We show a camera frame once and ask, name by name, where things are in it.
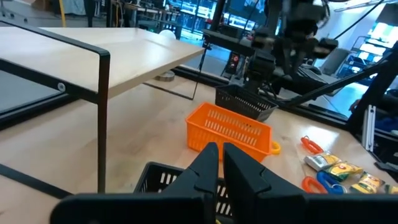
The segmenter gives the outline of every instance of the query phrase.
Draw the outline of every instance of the orange plastic basket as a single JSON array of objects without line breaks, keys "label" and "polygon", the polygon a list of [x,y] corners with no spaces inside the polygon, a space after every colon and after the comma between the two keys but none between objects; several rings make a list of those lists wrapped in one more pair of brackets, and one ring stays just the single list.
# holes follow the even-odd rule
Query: orange plastic basket
[{"label": "orange plastic basket", "polygon": [[223,143],[230,142],[261,162],[271,151],[271,127],[211,103],[201,104],[185,120],[188,147],[202,151],[217,143],[223,158]]}]

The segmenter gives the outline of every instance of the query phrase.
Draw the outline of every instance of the yellow snack package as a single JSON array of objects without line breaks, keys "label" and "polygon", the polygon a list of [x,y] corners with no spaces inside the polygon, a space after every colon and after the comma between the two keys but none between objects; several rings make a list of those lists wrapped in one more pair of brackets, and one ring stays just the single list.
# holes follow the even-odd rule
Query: yellow snack package
[{"label": "yellow snack package", "polygon": [[398,194],[398,187],[389,184],[386,184],[384,190],[386,191],[386,194]]},{"label": "yellow snack package", "polygon": [[361,180],[357,184],[353,184],[349,189],[354,193],[376,194],[377,189],[383,184],[383,180],[363,172]]},{"label": "yellow snack package", "polygon": [[363,169],[348,162],[338,162],[325,170],[339,182],[344,181],[351,174],[360,174]]},{"label": "yellow snack package", "polygon": [[337,162],[341,162],[341,160],[329,152],[323,152],[314,156],[304,157],[304,162],[316,171],[321,171],[323,169],[329,168]]}]

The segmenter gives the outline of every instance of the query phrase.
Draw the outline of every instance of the table top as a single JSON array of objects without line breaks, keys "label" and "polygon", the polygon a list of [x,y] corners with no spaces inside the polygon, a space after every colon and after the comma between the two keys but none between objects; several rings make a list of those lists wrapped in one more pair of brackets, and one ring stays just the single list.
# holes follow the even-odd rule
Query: table top
[{"label": "table top", "polygon": [[[195,83],[176,77],[152,84],[192,95]],[[215,89],[199,84],[189,101],[139,85],[108,104],[107,192],[132,192],[149,161],[187,167],[197,152],[186,143],[185,118],[202,102],[214,102]],[[76,101],[0,132],[0,163],[72,193],[96,191],[96,106]],[[345,131],[275,110],[266,123],[281,154],[263,161],[267,168],[301,187],[315,171],[303,163],[309,153],[300,138],[309,136],[324,150],[361,166],[367,172],[394,184],[374,159]],[[219,175],[223,176],[222,166]],[[347,183],[358,181],[352,177]],[[0,176],[0,223],[48,223],[58,200]]]},{"label": "table top", "polygon": [[[204,49],[137,28],[44,28],[111,54],[109,97],[174,68]],[[98,55],[16,27],[0,27],[0,58],[98,91]]]}]

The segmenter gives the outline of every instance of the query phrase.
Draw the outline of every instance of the black metal frame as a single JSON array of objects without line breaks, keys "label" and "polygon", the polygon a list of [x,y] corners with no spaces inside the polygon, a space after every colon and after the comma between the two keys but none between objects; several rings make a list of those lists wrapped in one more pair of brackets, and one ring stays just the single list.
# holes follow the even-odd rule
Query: black metal frame
[{"label": "black metal frame", "polygon": [[[206,55],[208,46],[209,46],[209,44],[207,44],[207,46],[206,46],[206,48],[205,48],[205,51],[203,52],[203,55],[201,56],[201,59],[200,59],[200,63],[199,63],[199,72],[198,72],[198,79],[200,79],[200,77],[201,77],[201,69],[202,69],[202,67],[203,67],[203,62],[205,61],[205,55]],[[195,98],[195,95],[196,95],[196,93],[197,93],[197,88],[198,88],[198,81],[196,81],[195,89],[193,90],[192,96],[187,96],[187,95],[183,95],[183,94],[181,94],[181,93],[177,93],[177,92],[175,92],[175,91],[168,90],[168,89],[165,89],[165,88],[162,88],[162,87],[159,87],[159,86],[150,84],[150,83],[143,83],[143,84],[144,84],[144,85],[147,85],[147,86],[149,86],[149,87],[155,88],[155,89],[157,89],[157,90],[165,91],[166,93],[170,93],[170,94],[173,94],[173,95],[175,95],[175,96],[179,96],[179,97],[185,98],[185,99],[187,99],[187,100],[193,100],[193,99]]]},{"label": "black metal frame", "polygon": [[0,112],[0,131],[17,125],[21,122],[45,114],[49,111],[65,106],[76,98],[66,93],[55,93],[22,105],[9,108]]},{"label": "black metal frame", "polygon": [[[53,88],[55,90],[60,90],[68,95],[74,96],[76,98],[80,98],[82,100],[89,101],[97,105],[97,113],[98,113],[98,192],[104,193],[106,187],[106,133],[107,133],[107,107],[108,107],[108,88],[109,88],[109,66],[111,55],[105,50],[96,46],[92,46],[90,44],[86,44],[84,42],[80,42],[78,40],[74,40],[68,37],[64,37],[62,35],[54,34],[52,32],[42,30],[36,27],[27,26],[24,24],[18,24],[10,21],[9,19],[0,18],[0,22],[5,23],[10,26],[18,27],[20,29],[27,30],[29,32],[33,32],[38,35],[42,35],[44,37],[54,39],[66,44],[70,44],[75,47],[79,47],[81,49],[88,50],[90,52],[94,52],[99,55],[99,72],[98,72],[98,91],[95,92],[93,90],[89,90],[83,88],[81,86],[75,85],[73,83],[66,82],[65,80],[61,80],[59,78],[55,78],[51,75],[38,72],[35,70],[31,70],[29,68],[23,67],[16,63],[9,62],[7,60],[0,58],[0,70],[4,70],[10,74],[16,75],[18,77],[24,78],[26,80],[30,80],[41,85],[47,86],[49,88]],[[0,174],[5,174],[7,177],[16,180],[22,184],[26,184],[33,189],[45,192],[46,194],[53,195],[53,192],[48,190],[48,186],[51,186],[50,189],[56,189],[58,191],[63,191],[58,187],[54,187],[50,184],[42,182],[41,180],[37,180],[33,177],[29,177],[28,175],[22,174],[16,170],[11,169],[10,167],[1,166]]]}]

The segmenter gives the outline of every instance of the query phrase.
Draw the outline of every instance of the orange clip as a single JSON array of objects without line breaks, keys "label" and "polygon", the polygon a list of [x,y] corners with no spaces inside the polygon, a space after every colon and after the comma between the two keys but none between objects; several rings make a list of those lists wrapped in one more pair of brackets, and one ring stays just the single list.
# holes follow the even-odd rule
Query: orange clip
[{"label": "orange clip", "polygon": [[323,149],[317,143],[311,141],[308,136],[302,137],[301,142],[303,143],[305,148],[313,154],[318,154],[323,152]]},{"label": "orange clip", "polygon": [[[327,194],[328,191],[325,189],[324,186],[322,186],[321,183],[319,183],[317,180],[315,180],[313,177],[305,177],[303,179],[303,182],[301,183],[304,191],[306,193],[313,193],[313,194]],[[311,188],[311,186],[315,187],[318,192],[314,192]]]}]

